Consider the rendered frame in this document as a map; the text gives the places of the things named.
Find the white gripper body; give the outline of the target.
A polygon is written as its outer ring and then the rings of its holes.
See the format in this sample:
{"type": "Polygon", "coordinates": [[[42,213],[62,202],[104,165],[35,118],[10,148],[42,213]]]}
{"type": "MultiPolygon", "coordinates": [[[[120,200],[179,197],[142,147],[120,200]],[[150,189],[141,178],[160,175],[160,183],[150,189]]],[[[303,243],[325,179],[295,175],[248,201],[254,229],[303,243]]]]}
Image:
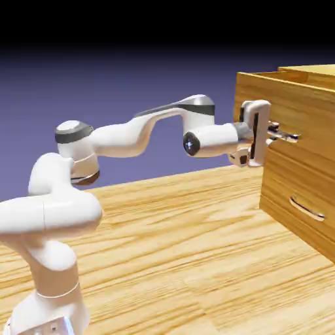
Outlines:
{"type": "Polygon", "coordinates": [[[249,166],[264,164],[271,104],[266,100],[244,101],[241,105],[239,138],[252,143],[249,166]]]}

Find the light wood drawer front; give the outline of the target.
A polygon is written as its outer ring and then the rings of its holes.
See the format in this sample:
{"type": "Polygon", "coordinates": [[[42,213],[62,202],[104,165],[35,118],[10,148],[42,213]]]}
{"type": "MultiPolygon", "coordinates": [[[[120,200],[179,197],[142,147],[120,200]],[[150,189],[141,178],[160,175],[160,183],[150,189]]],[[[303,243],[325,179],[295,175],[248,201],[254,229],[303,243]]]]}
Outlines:
{"type": "Polygon", "coordinates": [[[264,165],[260,207],[303,239],[335,245],[335,179],[269,150],[264,165]],[[322,213],[320,222],[294,208],[289,199],[322,213]]]}
{"type": "Polygon", "coordinates": [[[275,79],[264,75],[238,73],[234,120],[246,100],[265,99],[272,106],[270,120],[280,129],[296,134],[296,143],[276,141],[267,156],[280,154],[323,175],[335,178],[335,91],[275,79]]]}

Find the light wood cabinet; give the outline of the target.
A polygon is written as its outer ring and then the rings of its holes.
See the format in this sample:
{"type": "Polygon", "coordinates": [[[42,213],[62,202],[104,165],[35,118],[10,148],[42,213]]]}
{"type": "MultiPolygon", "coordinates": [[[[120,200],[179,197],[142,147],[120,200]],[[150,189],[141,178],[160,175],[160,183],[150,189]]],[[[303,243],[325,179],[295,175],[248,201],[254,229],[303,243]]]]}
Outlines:
{"type": "MultiPolygon", "coordinates": [[[[266,77],[307,84],[309,86],[335,91],[335,64],[279,67],[276,72],[252,74],[264,75],[266,77]]],[[[274,143],[267,147],[266,155],[274,143]]],[[[326,244],[323,239],[301,239],[326,256],[330,261],[335,263],[335,245],[326,244]]]]}

